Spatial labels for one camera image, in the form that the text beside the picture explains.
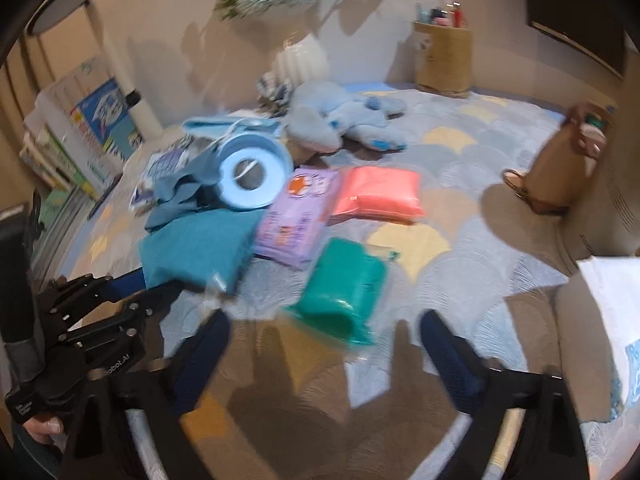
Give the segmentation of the person's left hand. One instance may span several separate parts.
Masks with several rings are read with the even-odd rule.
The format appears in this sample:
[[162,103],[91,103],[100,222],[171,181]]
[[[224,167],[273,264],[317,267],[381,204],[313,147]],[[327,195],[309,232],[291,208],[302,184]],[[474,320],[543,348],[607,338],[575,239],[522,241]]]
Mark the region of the person's left hand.
[[24,422],[23,428],[38,443],[51,445],[54,437],[64,434],[62,420],[49,414],[40,414]]

